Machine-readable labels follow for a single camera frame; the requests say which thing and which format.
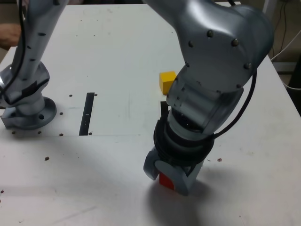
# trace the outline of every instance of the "black ring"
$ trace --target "black ring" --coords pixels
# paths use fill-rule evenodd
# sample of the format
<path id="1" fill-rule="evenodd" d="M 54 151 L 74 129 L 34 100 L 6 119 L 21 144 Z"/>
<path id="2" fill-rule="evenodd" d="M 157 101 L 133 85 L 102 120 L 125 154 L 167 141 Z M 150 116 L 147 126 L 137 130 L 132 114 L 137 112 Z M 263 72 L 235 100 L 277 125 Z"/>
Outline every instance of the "black ring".
<path id="1" fill-rule="evenodd" d="M 168 142 L 165 140 L 165 136 L 164 136 L 164 129 L 167 124 L 168 113 L 169 112 L 166 112 L 164 115 L 161 116 L 161 118 L 157 122 L 155 131 L 154 131 L 154 143 L 155 143 L 155 147 L 158 151 L 159 157 L 161 158 L 161 160 L 166 161 L 171 165 L 186 167 L 186 166 L 192 166 L 192 165 L 199 164 L 207 157 L 207 155 L 212 150 L 212 147 L 214 144 L 213 135 L 211 135 L 208 138 L 203 139 L 201 141 L 192 142 L 190 146 L 193 146 L 193 147 L 199 146 L 199 149 L 196 152 L 188 153 L 183 150 L 171 147 L 168 144 Z M 184 139 L 182 139 L 181 141 L 184 142 L 183 144 L 186 144 L 184 146 L 188 145 L 189 141 L 186 141 Z"/>

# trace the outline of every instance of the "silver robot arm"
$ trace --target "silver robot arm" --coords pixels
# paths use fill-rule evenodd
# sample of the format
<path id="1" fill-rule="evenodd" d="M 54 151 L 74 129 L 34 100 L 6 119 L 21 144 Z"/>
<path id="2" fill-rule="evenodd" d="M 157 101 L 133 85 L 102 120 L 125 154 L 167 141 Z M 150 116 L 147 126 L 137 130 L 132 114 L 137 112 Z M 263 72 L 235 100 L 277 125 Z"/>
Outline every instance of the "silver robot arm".
<path id="1" fill-rule="evenodd" d="M 252 75 L 254 87 L 257 67 L 273 44 L 273 28 L 262 12 L 245 5 L 144 1 L 175 29 L 185 61 L 167 95 L 172 109 L 156 125 L 144 171 L 154 180 L 163 174 L 175 191 L 187 195 L 213 147 L 214 132 Z"/>
<path id="2" fill-rule="evenodd" d="M 41 94 L 49 81 L 41 58 L 67 3 L 68 0 L 29 2 L 13 63 L 0 72 L 0 105 L 6 107 L 2 116 L 6 128 L 36 129 L 56 114 L 55 103 Z"/>

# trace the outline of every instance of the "screw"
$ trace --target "screw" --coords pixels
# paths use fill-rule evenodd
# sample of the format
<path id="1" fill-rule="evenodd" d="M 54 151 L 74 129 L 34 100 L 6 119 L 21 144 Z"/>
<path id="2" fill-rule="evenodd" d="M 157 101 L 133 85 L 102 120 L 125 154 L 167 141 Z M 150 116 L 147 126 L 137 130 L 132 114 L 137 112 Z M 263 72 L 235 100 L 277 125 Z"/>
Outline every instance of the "screw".
<path id="1" fill-rule="evenodd" d="M 245 68 L 245 69 L 250 69 L 251 66 L 252 66 L 251 63 L 246 63 L 246 64 L 244 65 L 244 68 Z"/>
<path id="2" fill-rule="evenodd" d="M 209 31 L 207 32 L 207 37 L 208 37 L 208 38 L 212 38 L 212 37 L 213 37 L 213 31 L 212 31 L 212 30 L 209 30 Z"/>
<path id="3" fill-rule="evenodd" d="M 232 46 L 238 46 L 239 45 L 239 41 L 237 39 L 234 39 L 232 41 Z"/>
<path id="4" fill-rule="evenodd" d="M 191 48 L 193 48 L 193 43 L 192 43 L 192 41 L 189 41 L 189 42 L 188 42 L 188 46 L 191 47 Z"/>

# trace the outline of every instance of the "yellow cube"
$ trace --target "yellow cube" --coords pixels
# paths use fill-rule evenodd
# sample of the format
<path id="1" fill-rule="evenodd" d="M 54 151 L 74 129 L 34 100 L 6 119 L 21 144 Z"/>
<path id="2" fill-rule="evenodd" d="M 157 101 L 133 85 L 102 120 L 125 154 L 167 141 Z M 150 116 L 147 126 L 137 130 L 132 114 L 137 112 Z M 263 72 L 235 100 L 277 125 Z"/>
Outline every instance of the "yellow cube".
<path id="1" fill-rule="evenodd" d="M 163 95 L 167 95 L 171 85 L 173 84 L 176 78 L 175 72 L 162 72 L 160 73 L 160 88 Z"/>

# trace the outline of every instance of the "table surface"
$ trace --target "table surface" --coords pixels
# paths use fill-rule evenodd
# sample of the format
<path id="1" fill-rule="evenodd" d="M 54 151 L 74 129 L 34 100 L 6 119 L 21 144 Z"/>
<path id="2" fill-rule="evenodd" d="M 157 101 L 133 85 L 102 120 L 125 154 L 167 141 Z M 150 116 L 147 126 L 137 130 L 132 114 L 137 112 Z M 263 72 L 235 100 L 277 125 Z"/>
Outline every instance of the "table surface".
<path id="1" fill-rule="evenodd" d="M 165 100 L 158 75 L 184 64 L 172 27 L 146 5 L 68 6 L 42 60 L 51 76 L 43 94 L 63 115 L 15 135 L 0 123 L 1 225 L 301 224 L 301 120 L 268 57 L 246 112 L 216 140 L 188 197 L 143 171 Z M 93 134 L 78 136 L 87 92 L 98 94 Z"/>

